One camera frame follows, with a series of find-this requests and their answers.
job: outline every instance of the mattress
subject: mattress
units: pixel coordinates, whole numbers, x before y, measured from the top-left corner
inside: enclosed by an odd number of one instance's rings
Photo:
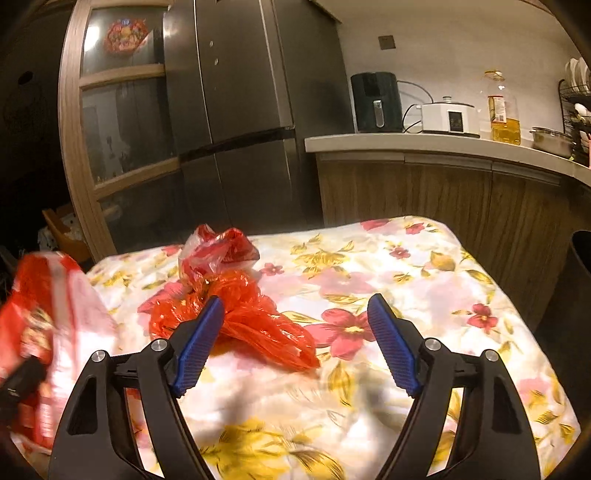
[[[456,352],[497,350],[525,405],[547,476],[580,433],[544,353],[494,279],[443,224],[418,217],[252,237],[259,286],[314,336],[321,367],[293,373],[246,348],[214,351],[180,399],[200,451],[223,480],[368,479],[386,461],[412,405],[366,319],[381,293],[424,337]],[[149,341],[150,304],[178,280],[180,246],[106,258],[89,273],[121,338]],[[445,467],[461,405],[454,390],[431,473]],[[144,467],[161,475],[139,400],[134,432]]]

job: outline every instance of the white rice cooker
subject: white rice cooker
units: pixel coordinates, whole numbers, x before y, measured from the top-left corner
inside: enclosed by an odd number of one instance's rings
[[[418,105],[423,120],[423,133],[461,135],[480,138],[478,113],[473,105],[456,103],[452,97],[443,97],[442,102]]]

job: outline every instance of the air fryer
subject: air fryer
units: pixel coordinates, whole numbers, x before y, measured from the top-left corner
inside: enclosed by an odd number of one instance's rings
[[[402,132],[402,105],[396,75],[365,72],[351,77],[359,132]]]

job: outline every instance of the refrigerator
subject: refrigerator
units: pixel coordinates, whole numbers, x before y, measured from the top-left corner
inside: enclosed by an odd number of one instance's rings
[[[354,131],[336,21],[309,0],[176,0],[164,59],[193,221],[323,226],[304,139]]]

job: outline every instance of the electrical outlet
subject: electrical outlet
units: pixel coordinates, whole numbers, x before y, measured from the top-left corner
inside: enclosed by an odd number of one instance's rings
[[[392,50],[393,48],[396,48],[396,42],[392,35],[382,35],[381,37],[378,37],[378,40],[379,48],[381,50]]]

